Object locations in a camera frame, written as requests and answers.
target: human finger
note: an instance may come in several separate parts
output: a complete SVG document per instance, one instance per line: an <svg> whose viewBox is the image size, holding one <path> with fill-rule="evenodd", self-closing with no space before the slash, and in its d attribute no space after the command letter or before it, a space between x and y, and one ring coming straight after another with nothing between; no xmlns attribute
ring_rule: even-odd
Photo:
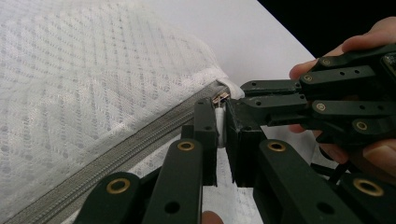
<svg viewBox="0 0 396 224"><path fill-rule="evenodd" d="M305 131L305 128L303 128L300 124L291 124L289 125L289 130L292 133L302 133Z"/></svg>
<svg viewBox="0 0 396 224"><path fill-rule="evenodd" d="M338 46L337 48L329 51L327 54L325 54L324 56L338 56L343 54L342 51L342 46ZM318 62L318 59L306 62L306 63L299 63L296 64L295 66L293 66L290 69L289 72L289 77L291 79L297 79L300 77L301 74L307 73L309 70L312 69L312 67L314 67L314 65Z"/></svg>
<svg viewBox="0 0 396 224"><path fill-rule="evenodd" d="M224 224L218 214L212 211L202 213L202 224Z"/></svg>
<svg viewBox="0 0 396 224"><path fill-rule="evenodd" d="M396 139L378 141L363 150L363 157L396 177Z"/></svg>
<svg viewBox="0 0 396 224"><path fill-rule="evenodd" d="M322 131L312 131L312 133L317 138L322 133ZM347 152L336 144L320 143L319 146L329 157L340 164L344 164L349 160L349 155Z"/></svg>
<svg viewBox="0 0 396 224"><path fill-rule="evenodd" d="M343 43L342 51L372 49L392 43L396 43L396 17L388 17L376 22L364 35L350 37Z"/></svg>

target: black background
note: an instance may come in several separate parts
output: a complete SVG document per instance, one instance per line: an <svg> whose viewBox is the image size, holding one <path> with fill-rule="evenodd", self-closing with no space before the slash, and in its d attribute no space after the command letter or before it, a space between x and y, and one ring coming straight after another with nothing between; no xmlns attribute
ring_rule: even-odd
<svg viewBox="0 0 396 224"><path fill-rule="evenodd" d="M362 35L379 20L396 15L391 1L276 1L259 2L315 57L353 35Z"/></svg>

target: zipper slider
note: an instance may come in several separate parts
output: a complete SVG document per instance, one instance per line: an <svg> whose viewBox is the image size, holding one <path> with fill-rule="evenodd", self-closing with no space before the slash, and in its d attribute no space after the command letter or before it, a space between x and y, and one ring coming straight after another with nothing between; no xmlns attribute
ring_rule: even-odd
<svg viewBox="0 0 396 224"><path fill-rule="evenodd" d="M230 93L221 92L213 98L212 103L215 107L221 107L221 104L224 103L224 101L226 101L228 98L230 98Z"/></svg>

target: gray zipper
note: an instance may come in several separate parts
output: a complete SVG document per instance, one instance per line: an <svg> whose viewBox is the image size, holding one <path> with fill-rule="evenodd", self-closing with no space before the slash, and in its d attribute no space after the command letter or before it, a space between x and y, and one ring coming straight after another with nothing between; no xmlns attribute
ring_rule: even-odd
<svg viewBox="0 0 396 224"><path fill-rule="evenodd" d="M228 91L217 81L195 93L185 102L151 122L107 153L91 162L62 184L23 209L6 223L61 223L77 211L98 181L118 171L128 171L161 145L180 133L191 122L194 103Z"/></svg>

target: mattress cover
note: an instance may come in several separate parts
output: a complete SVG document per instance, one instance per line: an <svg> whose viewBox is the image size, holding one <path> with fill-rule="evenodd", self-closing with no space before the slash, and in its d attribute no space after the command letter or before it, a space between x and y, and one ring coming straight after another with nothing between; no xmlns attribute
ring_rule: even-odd
<svg viewBox="0 0 396 224"><path fill-rule="evenodd" d="M227 77L139 1L4 0L0 27L2 223Z"/></svg>

